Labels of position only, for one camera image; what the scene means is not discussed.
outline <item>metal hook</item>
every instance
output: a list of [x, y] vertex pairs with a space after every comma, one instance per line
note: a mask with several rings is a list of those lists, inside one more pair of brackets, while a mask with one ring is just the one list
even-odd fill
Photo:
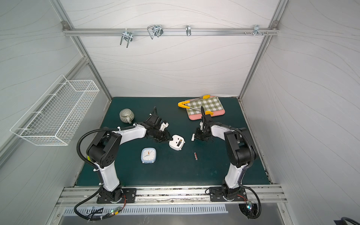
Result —
[[255, 27], [254, 27], [254, 31], [253, 32], [251, 32], [254, 36], [255, 35], [264, 35], [264, 33], [260, 33], [259, 32], [259, 25], [255, 25]]
[[160, 37], [164, 33], [161, 25], [150, 25], [150, 26], [148, 26], [147, 30], [149, 32], [151, 39], [154, 39], [155, 34], [157, 37]]
[[125, 30], [125, 32], [122, 33], [121, 36], [121, 40], [120, 40], [120, 45], [122, 43], [123, 40], [127, 41], [126, 47], [129, 46], [129, 43], [132, 41], [133, 35], [128, 32], [127, 30]]
[[191, 27], [190, 27], [190, 25], [186, 25], [185, 29], [186, 29], [186, 36], [190, 36], [191, 35]]

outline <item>blue alarm clock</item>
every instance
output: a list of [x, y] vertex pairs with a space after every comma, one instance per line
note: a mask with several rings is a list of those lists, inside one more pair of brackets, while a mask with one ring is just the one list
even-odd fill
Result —
[[141, 151], [141, 161], [143, 163], [154, 163], [156, 160], [156, 150], [154, 148], [144, 148]]

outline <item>striped mug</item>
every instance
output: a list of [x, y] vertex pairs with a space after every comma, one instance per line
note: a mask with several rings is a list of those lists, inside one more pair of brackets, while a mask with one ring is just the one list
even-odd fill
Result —
[[120, 112], [120, 119], [124, 123], [131, 123], [134, 117], [134, 113], [130, 109], [123, 109]]

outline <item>wire basket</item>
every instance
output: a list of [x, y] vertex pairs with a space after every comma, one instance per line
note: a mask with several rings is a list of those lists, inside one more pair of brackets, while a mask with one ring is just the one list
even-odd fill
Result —
[[[34, 145], [69, 144], [99, 89], [92, 80], [61, 78], [65, 81], [55, 82], [52, 87], [59, 85], [56, 91], [45, 93], [43, 96], [48, 96], [48, 100], [39, 106], [42, 96], [10, 129], [12, 133]], [[29, 113], [28, 119], [22, 120]]]

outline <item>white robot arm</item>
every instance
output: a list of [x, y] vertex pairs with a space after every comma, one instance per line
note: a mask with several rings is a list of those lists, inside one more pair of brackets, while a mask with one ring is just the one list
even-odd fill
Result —
[[242, 179], [246, 170], [252, 166], [257, 155], [254, 142], [246, 128], [233, 128], [212, 121], [210, 115], [205, 115], [201, 107], [202, 121], [195, 132], [195, 139], [208, 141], [210, 137], [218, 137], [225, 141], [230, 160], [230, 167], [222, 184], [222, 195], [232, 201], [242, 193]]
[[102, 200], [117, 203], [121, 200], [122, 186], [115, 170], [115, 159], [119, 145], [139, 138], [153, 137], [157, 142], [168, 142], [172, 140], [170, 133], [166, 130], [168, 123], [163, 121], [157, 110], [150, 114], [150, 117], [142, 123], [122, 128], [119, 130], [107, 130], [98, 132], [92, 143], [87, 148], [89, 160], [95, 164], [101, 174], [103, 186], [99, 191]]

